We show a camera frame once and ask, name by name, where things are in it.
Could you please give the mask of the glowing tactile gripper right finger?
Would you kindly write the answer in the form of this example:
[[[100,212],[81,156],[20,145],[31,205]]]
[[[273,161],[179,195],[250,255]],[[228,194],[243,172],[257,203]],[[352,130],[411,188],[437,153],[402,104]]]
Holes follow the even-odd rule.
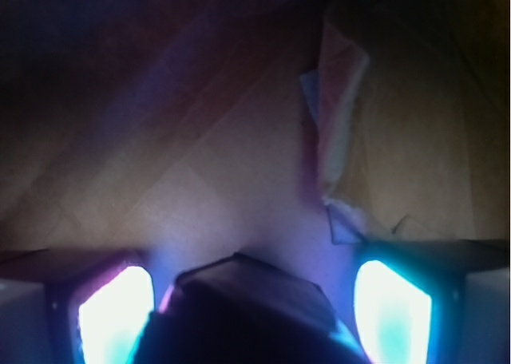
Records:
[[[508,363],[510,246],[504,240],[371,243],[353,308],[373,363]]]

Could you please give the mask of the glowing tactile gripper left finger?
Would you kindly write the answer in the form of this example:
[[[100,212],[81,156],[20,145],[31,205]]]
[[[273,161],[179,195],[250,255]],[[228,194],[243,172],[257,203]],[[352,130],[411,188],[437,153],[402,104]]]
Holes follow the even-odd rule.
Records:
[[[127,363],[154,306],[134,251],[4,251],[1,361]]]

